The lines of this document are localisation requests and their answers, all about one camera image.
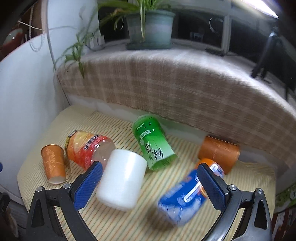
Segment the red orange label cup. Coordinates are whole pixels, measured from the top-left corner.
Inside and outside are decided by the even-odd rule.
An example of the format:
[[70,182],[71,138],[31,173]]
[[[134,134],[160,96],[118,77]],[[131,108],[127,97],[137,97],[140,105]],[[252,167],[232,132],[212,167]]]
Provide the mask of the red orange label cup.
[[99,161],[104,170],[113,150],[115,144],[110,138],[82,130],[73,131],[65,141],[68,159],[85,171],[94,161]]

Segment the white plastic cup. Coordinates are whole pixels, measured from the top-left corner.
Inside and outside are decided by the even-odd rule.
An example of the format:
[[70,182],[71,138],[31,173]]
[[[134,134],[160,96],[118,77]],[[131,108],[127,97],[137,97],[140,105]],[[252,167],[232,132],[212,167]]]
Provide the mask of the white plastic cup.
[[96,198],[104,205],[120,211],[134,209],[146,168],[147,162],[139,154],[113,150],[99,182]]

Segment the orange patterned paper cup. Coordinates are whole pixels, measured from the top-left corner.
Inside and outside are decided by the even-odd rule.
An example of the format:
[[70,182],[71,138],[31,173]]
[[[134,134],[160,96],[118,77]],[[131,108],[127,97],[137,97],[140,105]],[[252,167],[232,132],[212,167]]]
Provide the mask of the orange patterned paper cup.
[[50,144],[41,149],[44,170],[48,182],[62,184],[66,181],[64,151],[59,145]]

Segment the beige plaid blanket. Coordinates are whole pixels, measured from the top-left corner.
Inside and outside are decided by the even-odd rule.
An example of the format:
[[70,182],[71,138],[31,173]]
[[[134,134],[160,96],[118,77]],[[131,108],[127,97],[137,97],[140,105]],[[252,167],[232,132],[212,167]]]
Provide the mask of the beige plaid blanket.
[[148,111],[295,164],[295,105],[239,59],[202,51],[103,50],[60,66],[66,93]]

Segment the spider plant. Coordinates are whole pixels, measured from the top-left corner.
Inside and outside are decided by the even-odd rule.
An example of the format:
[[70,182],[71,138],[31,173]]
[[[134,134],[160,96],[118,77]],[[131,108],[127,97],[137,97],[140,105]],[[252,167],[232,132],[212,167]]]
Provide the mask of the spider plant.
[[[91,29],[91,23],[101,8],[113,8],[114,10],[99,21],[98,27]],[[128,1],[99,1],[97,8],[95,8],[91,14],[88,24],[76,34],[76,41],[67,47],[59,58],[55,60],[54,67],[56,67],[59,61],[68,66],[77,64],[81,76],[85,77],[85,68],[82,63],[84,49],[94,50],[94,48],[91,47],[91,41],[95,39],[104,25],[109,21],[113,21],[113,28],[116,30],[118,29],[119,22],[126,22],[126,16],[139,13],[142,34],[144,35],[145,14],[148,11],[154,10],[171,11],[171,4],[169,1],[136,1],[135,3],[130,3]]]

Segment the white round cabinet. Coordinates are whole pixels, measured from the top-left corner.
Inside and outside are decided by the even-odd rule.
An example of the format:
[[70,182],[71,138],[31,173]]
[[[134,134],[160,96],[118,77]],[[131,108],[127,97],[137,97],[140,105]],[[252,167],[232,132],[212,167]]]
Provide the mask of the white round cabinet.
[[1,192],[13,201],[23,204],[17,174],[65,105],[54,83],[46,35],[20,45],[1,61]]

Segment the orange paper cup far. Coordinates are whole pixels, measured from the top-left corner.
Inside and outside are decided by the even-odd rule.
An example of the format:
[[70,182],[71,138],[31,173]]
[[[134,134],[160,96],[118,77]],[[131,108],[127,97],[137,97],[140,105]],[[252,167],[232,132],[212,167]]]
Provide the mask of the orange paper cup far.
[[240,155],[236,144],[206,136],[198,152],[198,159],[210,159],[221,166],[227,175],[231,172]]

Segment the blue orange label cup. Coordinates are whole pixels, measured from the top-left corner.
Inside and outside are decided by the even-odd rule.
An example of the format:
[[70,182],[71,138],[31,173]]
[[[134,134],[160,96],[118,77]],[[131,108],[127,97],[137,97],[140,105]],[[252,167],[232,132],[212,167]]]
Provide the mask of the blue orange label cup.
[[174,226],[184,226],[198,212],[208,196],[198,175],[200,164],[207,164],[219,177],[224,176],[222,167],[211,159],[202,159],[185,178],[169,189],[157,203],[158,216]]

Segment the red ceramic vase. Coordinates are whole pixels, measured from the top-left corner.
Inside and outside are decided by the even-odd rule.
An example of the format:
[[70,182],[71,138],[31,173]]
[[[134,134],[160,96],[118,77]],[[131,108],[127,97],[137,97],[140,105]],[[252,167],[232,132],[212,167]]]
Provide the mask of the red ceramic vase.
[[6,37],[2,47],[1,53],[3,56],[7,56],[10,54],[14,49],[21,45],[23,39],[23,29],[16,28],[11,31],[8,36]]

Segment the green plant pot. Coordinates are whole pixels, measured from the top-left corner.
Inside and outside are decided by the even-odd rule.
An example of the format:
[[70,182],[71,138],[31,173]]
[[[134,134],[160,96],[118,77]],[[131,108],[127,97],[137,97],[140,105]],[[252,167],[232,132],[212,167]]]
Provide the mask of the green plant pot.
[[130,42],[128,50],[171,49],[171,33],[175,14],[171,11],[154,10],[145,14],[145,34],[142,34],[140,14],[126,16]]

